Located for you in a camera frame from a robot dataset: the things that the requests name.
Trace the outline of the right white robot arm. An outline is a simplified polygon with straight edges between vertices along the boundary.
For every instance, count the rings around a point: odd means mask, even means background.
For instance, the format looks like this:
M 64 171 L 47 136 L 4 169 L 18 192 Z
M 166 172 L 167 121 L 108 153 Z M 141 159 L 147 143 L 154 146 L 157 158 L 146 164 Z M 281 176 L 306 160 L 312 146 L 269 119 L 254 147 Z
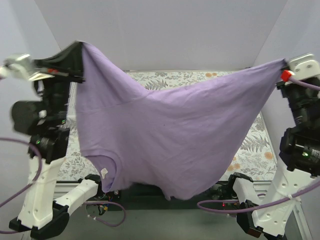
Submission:
M 239 200 L 236 221 L 253 237 L 284 240 L 285 226 L 294 209 L 294 194 L 306 189 L 320 175 L 320 98 L 319 90 L 297 84 L 276 84 L 288 100 L 295 127 L 287 128 L 279 145 L 273 180 L 263 199 L 259 199 L 253 180 L 242 173 L 229 176 L 227 195 Z

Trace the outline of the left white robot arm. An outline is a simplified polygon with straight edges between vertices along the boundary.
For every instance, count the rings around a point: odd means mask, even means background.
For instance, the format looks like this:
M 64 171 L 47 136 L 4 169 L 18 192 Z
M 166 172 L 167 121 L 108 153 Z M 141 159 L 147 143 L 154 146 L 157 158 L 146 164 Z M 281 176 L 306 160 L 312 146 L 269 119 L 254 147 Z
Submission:
M 82 47 L 82 42 L 75 41 L 44 59 L 15 54 L 3 65 L 13 77 L 32 82 L 40 97 L 39 101 L 17 101 L 11 108 L 14 130 L 30 136 L 30 162 L 24 203 L 9 228 L 19 233 L 28 231 L 34 240 L 60 235 L 75 210 L 89 199 L 103 199 L 107 193 L 100 178 L 91 174 L 62 197 L 54 198 L 69 143 L 70 129 L 65 124 L 71 83 L 85 80 Z

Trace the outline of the purple t shirt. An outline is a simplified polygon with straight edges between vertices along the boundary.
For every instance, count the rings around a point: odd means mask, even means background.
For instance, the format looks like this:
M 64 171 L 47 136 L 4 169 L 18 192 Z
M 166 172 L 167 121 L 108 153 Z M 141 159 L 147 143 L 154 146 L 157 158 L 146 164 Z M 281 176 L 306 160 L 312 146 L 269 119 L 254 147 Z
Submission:
M 220 180 L 262 110 L 284 59 L 210 80 L 148 90 L 84 43 L 76 88 L 81 154 L 104 192 L 134 183 L 188 200 Z

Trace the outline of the white plastic basket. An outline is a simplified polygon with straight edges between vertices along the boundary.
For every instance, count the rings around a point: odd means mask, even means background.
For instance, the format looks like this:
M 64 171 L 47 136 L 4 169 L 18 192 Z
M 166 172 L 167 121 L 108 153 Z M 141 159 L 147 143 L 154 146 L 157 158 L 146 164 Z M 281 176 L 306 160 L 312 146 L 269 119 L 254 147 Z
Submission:
M 67 105 L 67 117 L 74 118 L 76 116 L 76 93 L 77 93 L 77 83 L 72 82 L 69 88 L 69 98 Z

